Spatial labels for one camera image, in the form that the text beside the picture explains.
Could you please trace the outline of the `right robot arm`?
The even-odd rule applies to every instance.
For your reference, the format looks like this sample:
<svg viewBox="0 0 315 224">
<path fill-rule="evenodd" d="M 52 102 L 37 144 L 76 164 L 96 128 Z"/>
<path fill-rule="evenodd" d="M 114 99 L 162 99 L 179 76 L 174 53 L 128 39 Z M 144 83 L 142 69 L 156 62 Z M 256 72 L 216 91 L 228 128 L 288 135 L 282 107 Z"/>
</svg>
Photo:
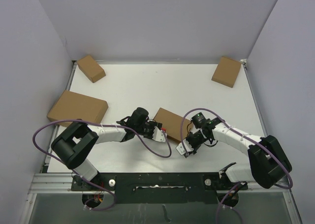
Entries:
<svg viewBox="0 0 315 224">
<path fill-rule="evenodd" d="M 177 151 L 188 157 L 196 154 L 205 142 L 210 147 L 222 142 L 240 151 L 249 159 L 249 164 L 232 162 L 219 171 L 219 183 L 229 189 L 237 182 L 256 182 L 261 187 L 269 189 L 292 171 L 292 166 L 274 136 L 256 136 L 232 127 L 222 119 L 206 119 L 202 113 L 197 113 L 191 119 L 196 132 L 189 132 L 179 143 Z"/>
</svg>

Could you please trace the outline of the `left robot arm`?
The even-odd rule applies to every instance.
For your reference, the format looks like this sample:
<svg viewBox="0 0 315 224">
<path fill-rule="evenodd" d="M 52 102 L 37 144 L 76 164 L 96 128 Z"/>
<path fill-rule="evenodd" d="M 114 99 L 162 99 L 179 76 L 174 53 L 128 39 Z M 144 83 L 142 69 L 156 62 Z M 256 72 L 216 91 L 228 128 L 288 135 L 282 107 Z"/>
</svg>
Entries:
<svg viewBox="0 0 315 224">
<path fill-rule="evenodd" d="M 91 126 L 73 122 L 52 143 L 52 150 L 70 170 L 83 177 L 82 183 L 89 190 L 100 184 L 98 170 L 87 159 L 95 144 L 126 142 L 136 134 L 156 142 L 165 142 L 162 124 L 150 121 L 146 109 L 138 107 L 110 127 Z"/>
</svg>

